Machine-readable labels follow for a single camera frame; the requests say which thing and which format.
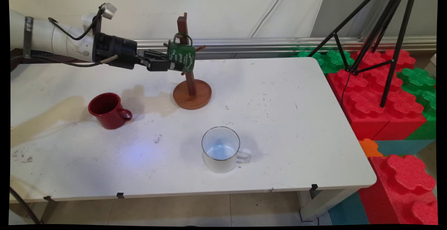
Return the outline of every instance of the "red foam block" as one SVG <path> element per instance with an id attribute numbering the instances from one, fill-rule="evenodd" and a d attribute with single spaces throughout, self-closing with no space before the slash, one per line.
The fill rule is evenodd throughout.
<path id="1" fill-rule="evenodd" d="M 384 67 L 379 67 L 378 69 L 373 69 L 369 72 L 370 73 L 365 76 L 365 78 L 368 80 L 368 88 L 371 91 L 371 93 L 382 98 L 383 90 L 385 89 L 385 84 L 388 78 L 389 68 L 386 69 Z M 399 79 L 396 76 L 396 72 L 394 72 L 389 92 L 400 91 L 402 83 L 403 81 Z"/>
<path id="2" fill-rule="evenodd" d="M 424 107 L 416 97 L 403 90 L 390 92 L 385 105 L 389 123 L 377 133 L 374 141 L 404 140 L 427 120 L 422 115 Z"/>
<path id="3" fill-rule="evenodd" d="M 327 77 L 329 85 L 339 102 L 348 74 L 348 72 L 340 70 L 336 74 L 328 74 Z M 368 81 L 366 79 L 360 75 L 354 76 L 351 74 L 343 96 L 343 112 L 345 112 L 352 130 L 359 140 L 373 138 L 389 123 L 384 108 L 379 107 L 379 98 L 368 90 L 367 85 Z"/>
<path id="4" fill-rule="evenodd" d="M 351 58 L 353 58 L 354 60 L 357 59 L 357 57 L 359 56 L 360 51 L 357 51 L 356 53 L 352 53 L 351 54 Z M 367 51 L 367 53 L 365 54 L 365 56 L 363 57 L 361 63 L 359 64 L 359 70 L 360 69 L 366 69 L 367 67 L 370 66 L 374 66 L 376 64 L 385 62 L 386 60 L 384 58 L 382 58 L 382 55 L 379 52 L 374 52 L 372 53 L 371 51 Z M 381 66 L 377 69 L 372 69 L 372 70 L 368 70 L 368 71 L 364 71 L 362 72 L 362 76 L 366 77 L 367 75 L 369 75 L 372 71 L 378 70 L 378 69 L 383 69 L 384 67 L 386 67 L 387 69 L 389 69 L 389 65 L 385 65 L 385 66 Z"/>
<path id="5" fill-rule="evenodd" d="M 394 50 L 386 50 L 385 53 L 382 54 L 382 58 L 385 59 L 385 61 L 391 60 L 394 55 Z M 409 69 L 415 68 L 415 62 L 416 59 L 410 56 L 410 53 L 402 50 L 399 52 L 399 58 L 397 59 L 396 64 L 396 72 L 402 71 L 402 69 L 405 69 L 406 67 Z"/>
<path id="6" fill-rule="evenodd" d="M 438 224 L 435 180 L 413 155 L 369 157 L 377 182 L 359 190 L 370 224 Z"/>

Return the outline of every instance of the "foam building block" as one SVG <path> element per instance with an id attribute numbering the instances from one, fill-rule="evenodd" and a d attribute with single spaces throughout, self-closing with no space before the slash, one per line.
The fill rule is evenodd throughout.
<path id="1" fill-rule="evenodd" d="M 366 157 L 383 157 L 383 154 L 378 151 L 379 146 L 371 139 L 364 139 L 359 141 L 360 146 L 364 150 Z"/>
<path id="2" fill-rule="evenodd" d="M 423 91 L 416 101 L 424 106 L 423 116 L 427 120 L 417 130 L 408 136 L 407 140 L 436 139 L 436 93 Z"/>
<path id="3" fill-rule="evenodd" d="M 378 151 L 385 155 L 415 155 L 423 148 L 431 144 L 434 140 L 392 140 L 392 141 L 375 141 Z"/>
<path id="4" fill-rule="evenodd" d="M 385 104 L 389 123 L 372 139 L 374 141 L 404 140 L 427 120 L 422 115 L 424 107 L 416 97 L 405 91 L 390 92 Z"/>
<path id="5" fill-rule="evenodd" d="M 382 98 L 383 90 L 385 89 L 385 84 L 387 81 L 389 69 L 379 67 L 378 69 L 373 69 L 373 70 L 367 71 L 367 72 L 370 72 L 370 73 L 367 74 L 366 76 L 364 76 L 364 78 L 368 80 L 369 90 L 371 91 L 371 93 Z M 393 78 L 391 79 L 389 93 L 400 91 L 402 84 L 403 84 L 403 81 L 397 77 L 397 74 L 395 72 Z"/>
<path id="6" fill-rule="evenodd" d="M 360 51 L 357 51 L 356 53 L 352 53 L 351 54 L 351 58 L 356 60 L 357 57 L 359 56 L 359 53 L 360 53 Z M 384 58 L 382 58 L 382 55 L 379 52 L 372 53 L 371 51 L 367 51 L 367 53 L 363 57 L 361 63 L 359 64 L 358 70 L 366 69 L 367 67 L 374 66 L 376 64 L 380 64 L 380 63 L 385 62 L 385 61 L 386 60 Z M 364 71 L 361 74 L 362 74 L 362 76 L 367 76 L 372 71 L 379 70 L 379 69 L 384 69 L 384 68 L 386 68 L 387 71 L 388 71 L 389 70 L 389 65 L 381 66 L 381 67 L 379 67 L 377 69 L 371 69 L 371 70 L 368 70 L 368 71 Z"/>
<path id="7" fill-rule="evenodd" d="M 428 72 L 424 69 L 403 69 L 397 77 L 403 80 L 402 89 L 416 97 L 423 91 L 436 91 L 434 88 L 436 80 L 428 76 Z"/>
<path id="8" fill-rule="evenodd" d="M 328 83 L 339 102 L 348 75 L 348 72 L 340 70 L 327 76 Z M 384 113 L 385 108 L 379 106 L 380 98 L 371 93 L 367 85 L 368 81 L 362 76 L 351 75 L 343 96 L 343 112 L 358 140 L 374 138 L 389 123 Z"/>
<path id="9" fill-rule="evenodd" d="M 299 52 L 297 55 L 292 55 L 292 57 L 307 57 L 311 52 L 307 52 L 307 51 L 301 51 Z M 314 53 L 314 55 L 312 55 L 312 58 L 316 59 L 316 61 L 318 61 L 318 65 L 322 66 L 324 64 L 324 55 L 321 55 L 319 52 Z"/>
<path id="10" fill-rule="evenodd" d="M 352 66 L 352 64 L 354 64 L 354 60 L 351 58 L 350 53 L 343 51 L 343 54 L 345 55 L 348 65 Z M 325 73 L 337 73 L 340 69 L 345 69 L 345 64 L 343 64 L 343 59 L 340 52 L 338 50 L 331 50 L 327 52 L 321 69 Z"/>
<path id="11" fill-rule="evenodd" d="M 435 180 L 413 155 L 370 157 L 377 182 L 358 191 L 370 224 L 438 224 Z"/>
<path id="12" fill-rule="evenodd" d="M 366 91 L 347 98 L 344 111 L 357 139 L 373 138 L 389 124 L 379 102 L 378 96 Z"/>
<path id="13" fill-rule="evenodd" d="M 385 61 L 391 60 L 394 55 L 394 50 L 386 50 L 382 54 L 382 58 L 385 59 Z M 396 72 L 400 72 L 403 69 L 413 69 L 415 67 L 416 59 L 410 56 L 410 53 L 402 50 L 399 52 L 399 58 L 397 59 L 396 64 Z"/>
<path id="14" fill-rule="evenodd" d="M 361 75 L 355 76 L 351 74 L 348 81 L 348 76 L 349 72 L 345 71 L 344 69 L 340 69 L 337 73 L 331 73 L 327 76 L 328 83 L 332 88 L 338 102 L 341 101 L 343 90 L 346 87 L 345 94 L 343 96 L 344 104 L 346 100 L 345 98 L 350 96 L 351 93 L 362 93 L 364 91 L 368 92 L 368 81 L 364 77 Z"/>
<path id="15" fill-rule="evenodd" d="M 347 197 L 329 209 L 332 225 L 368 225 L 368 217 L 359 193 Z"/>

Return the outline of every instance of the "red mug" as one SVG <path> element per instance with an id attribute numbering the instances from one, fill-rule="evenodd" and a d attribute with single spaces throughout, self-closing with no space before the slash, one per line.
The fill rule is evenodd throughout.
<path id="1" fill-rule="evenodd" d="M 88 104 L 88 112 L 109 130 L 117 129 L 132 119 L 132 112 L 123 109 L 121 98 L 114 93 L 104 93 L 93 98 Z"/>

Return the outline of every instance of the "wooden stand base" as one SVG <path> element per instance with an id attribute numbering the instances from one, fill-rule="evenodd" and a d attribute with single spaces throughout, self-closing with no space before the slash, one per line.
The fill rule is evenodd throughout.
<path id="1" fill-rule="evenodd" d="M 188 94 L 186 81 L 180 83 L 174 89 L 174 100 L 183 109 L 200 109 L 211 99 L 211 87 L 203 80 L 195 80 L 196 95 Z"/>

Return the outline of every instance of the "silver mug rim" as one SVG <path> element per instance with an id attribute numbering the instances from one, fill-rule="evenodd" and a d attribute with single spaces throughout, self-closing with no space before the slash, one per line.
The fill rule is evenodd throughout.
<path id="1" fill-rule="evenodd" d="M 211 157 L 210 155 L 208 155 L 208 153 L 206 153 L 206 152 L 205 152 L 205 149 L 203 148 L 203 138 L 205 138 L 206 133 L 208 133 L 210 130 L 215 129 L 215 128 L 226 128 L 226 129 L 229 129 L 229 130 L 233 131 L 233 133 L 236 134 L 237 139 L 238 139 L 238 141 L 239 141 L 239 145 L 238 145 L 238 147 L 237 147 L 237 150 L 236 150 L 235 154 L 232 155 L 231 157 L 227 158 L 227 159 L 215 159 L 214 157 Z M 229 160 L 230 158 L 234 157 L 234 156 L 239 152 L 239 149 L 240 149 L 240 148 L 241 148 L 241 139 L 239 138 L 239 135 L 236 133 L 236 131 L 234 131 L 234 130 L 232 130 L 231 128 L 228 128 L 228 127 L 226 127 L 226 126 L 216 126 L 216 127 L 210 128 L 209 130 L 207 130 L 207 131 L 205 132 L 205 134 L 203 134 L 203 136 L 202 136 L 202 138 L 201 138 L 201 150 L 203 150 L 203 152 L 206 154 L 207 157 L 209 157 L 209 158 L 211 158 L 211 159 L 214 159 L 214 160 L 216 160 L 216 161 L 225 161 L 225 160 Z"/>

